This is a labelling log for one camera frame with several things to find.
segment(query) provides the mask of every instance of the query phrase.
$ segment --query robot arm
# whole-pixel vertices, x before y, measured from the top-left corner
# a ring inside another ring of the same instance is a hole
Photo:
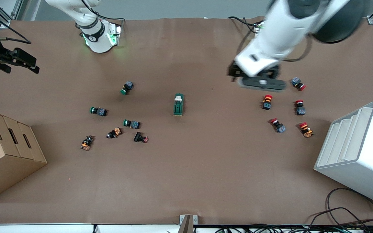
[[[238,84],[241,87],[274,92],[284,90],[286,83],[275,79],[279,63],[306,35],[320,34],[332,18],[340,16],[338,12],[351,20],[348,22],[350,31],[346,28],[338,30],[339,25],[332,25],[333,30],[327,31],[325,37],[332,38],[333,34],[348,37],[358,26],[364,11],[364,7],[358,7],[358,2],[364,6],[362,0],[274,0],[264,28],[235,57],[229,75],[240,77]]]
[[[63,11],[76,21],[83,32],[87,46],[93,52],[104,53],[118,44],[121,27],[105,19],[100,19],[98,15],[88,9],[88,7],[98,6],[100,1],[46,0],[49,5]]]

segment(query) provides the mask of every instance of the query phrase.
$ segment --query brown paper mat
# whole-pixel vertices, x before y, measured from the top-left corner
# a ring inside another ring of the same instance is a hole
[[[33,44],[4,43],[37,57],[41,71],[0,72],[0,113],[32,125],[48,165],[0,194],[0,223],[170,224],[198,214],[201,224],[303,224],[341,187],[313,166],[330,122],[373,101],[373,26],[364,22],[339,44],[314,41],[305,59],[283,62],[280,79],[298,76],[307,87],[273,93],[265,111],[267,92],[241,89],[225,75],[243,25],[127,21],[126,46],[95,54],[73,24],[13,22]],[[122,96],[127,80],[135,87]],[[175,93],[185,95],[182,117],[172,115]],[[297,99],[305,116],[294,114]],[[89,114],[92,106],[109,115]],[[269,124],[275,117],[285,133]],[[132,141],[126,118],[142,123],[147,144]],[[303,121],[312,138],[296,127]],[[106,139],[115,127],[123,134]],[[89,152],[79,148],[87,135],[96,136]],[[373,218],[351,193],[335,193],[331,205]]]

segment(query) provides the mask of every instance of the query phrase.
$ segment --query cable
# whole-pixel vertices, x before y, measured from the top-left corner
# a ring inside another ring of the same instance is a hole
[[[79,25],[77,24],[77,22],[74,23],[74,26],[75,26],[76,28],[80,29],[80,27],[79,27]],[[82,31],[79,33],[79,36],[83,37],[83,32],[82,32]]]
[[[249,23],[247,23],[247,20],[245,19],[245,17],[243,17],[243,20],[244,20],[244,22],[245,22],[245,25],[247,25],[247,28],[248,28],[252,33],[256,34],[256,31],[254,31],[254,30],[252,30],[252,29],[250,28],[250,25],[249,25]]]
[[[9,25],[5,24],[4,22],[2,22],[0,20],[0,24],[4,25],[5,27],[7,27],[9,30],[13,31],[15,34],[17,34],[18,36],[20,36],[22,39],[24,39],[25,41],[23,40],[18,40],[18,39],[14,39],[14,38],[7,38],[6,40],[8,41],[16,41],[16,42],[21,42],[21,43],[24,43],[24,44],[31,44],[31,41],[29,41],[27,38],[25,38],[23,35],[21,35],[19,32],[15,31],[13,28],[11,28]]]
[[[214,232],[214,233],[218,233],[218,232],[220,232],[220,231],[222,231],[222,233],[224,233],[224,230],[226,230],[227,233],[232,233],[232,231],[231,231],[230,229],[233,229],[233,230],[237,231],[238,233],[241,233],[241,231],[239,231],[237,228],[235,228],[235,227],[227,227],[227,226],[222,226],[222,228],[218,229],[218,230],[217,230],[216,232]],[[252,233],[252,232],[250,232],[250,231],[247,231],[247,230],[244,229],[244,228],[243,228],[243,230],[244,230],[244,232],[246,232],[246,233]]]
[[[362,223],[369,223],[369,222],[373,222],[373,219],[364,219],[364,220],[361,220]],[[354,225],[356,224],[357,222],[353,222],[353,223],[349,223],[349,224],[342,224],[342,225]]]
[[[93,224],[93,233],[96,233],[97,224]]]
[[[279,229],[279,230],[280,230],[280,233],[283,233],[283,231],[281,230],[281,228],[276,227],[276,226],[274,226],[274,225],[258,224],[258,226],[262,226],[262,227],[265,227],[265,228],[269,228],[269,229],[273,230],[274,233],[278,233],[278,231],[276,231],[276,229]]]
[[[253,24],[250,24],[250,23],[247,23],[247,21],[241,20],[240,18],[237,18],[237,17],[235,17],[235,16],[230,16],[230,17],[228,17],[227,19],[236,19],[236,20],[240,21],[240,23],[242,23],[242,24],[246,24],[246,25],[249,25],[249,26],[254,26],[254,25],[257,25],[257,24],[263,22],[263,20],[261,20],[261,21],[255,22],[255,23],[253,23]]]
[[[356,215],[354,215],[350,210],[348,210],[347,208],[344,208],[344,207],[341,207],[341,209],[344,209],[344,210],[346,210],[346,211],[348,211],[357,221],[358,221],[358,223],[360,223],[360,224],[362,224],[365,228],[367,228],[367,230],[370,230],[370,228],[367,226],[367,225],[365,225],[365,224],[363,224],[362,223],[362,221],[356,216]],[[338,224],[338,226],[339,227],[341,227],[342,229],[344,229],[344,230],[346,230],[346,227],[343,227],[340,223],[338,223],[335,219],[334,219],[334,221],[336,222],[336,224]]]
[[[355,191],[355,190],[353,190],[353,189],[349,189],[349,188],[336,188],[336,189],[333,189],[332,191],[330,191],[330,193],[327,195],[327,197],[326,197],[326,206],[327,206],[327,209],[330,209],[330,196],[332,195],[332,193],[334,193],[335,191],[337,191],[337,190],[348,190],[348,191],[350,191],[350,192],[353,192],[353,193],[356,193],[356,194],[358,194],[358,195],[360,195],[361,197],[363,197],[363,198],[365,198],[367,201],[369,201],[372,205],[373,205],[373,202],[369,199],[369,198],[367,198],[366,196],[364,196],[364,195],[362,195],[362,194],[360,194],[360,193],[358,193],[357,191]],[[330,216],[332,217],[332,219],[338,224],[338,225],[340,225],[339,223],[338,223],[338,221],[335,219],[335,217],[333,216],[333,214],[332,214],[332,212],[330,211],[329,212],[329,214],[330,214]],[[361,223],[361,224],[363,224],[363,225],[365,225],[361,220],[359,220],[356,216],[354,216],[357,220],[358,220],[358,222],[359,223]]]
[[[323,214],[326,214],[326,213],[330,213],[331,211],[334,211],[334,210],[337,210],[337,209],[341,209],[341,208],[343,208],[343,207],[337,207],[337,208],[329,209],[327,211],[322,211],[322,212],[316,214],[315,217],[312,219],[312,222],[309,224],[309,227],[307,229],[303,230],[303,233],[308,232],[312,228],[312,225],[315,222],[316,218],[319,217],[320,215],[323,215]]]
[[[295,62],[295,61],[300,61],[301,59],[305,58],[309,54],[309,52],[311,51],[311,49],[312,49],[312,37],[311,37],[310,34],[308,34],[306,36],[306,40],[308,41],[308,44],[306,45],[306,49],[302,53],[302,55],[300,55],[300,57],[298,57],[296,59],[284,59],[283,61]]]
[[[89,9],[90,12],[92,12],[93,14],[99,16],[100,18],[103,18],[103,19],[113,19],[113,20],[119,20],[119,19],[121,19],[123,21],[126,21],[125,18],[108,18],[106,16],[103,16],[99,12],[93,10],[93,8],[91,8],[89,5],[87,5],[87,3],[84,0],[81,0],[81,2],[87,7],[87,9]]]

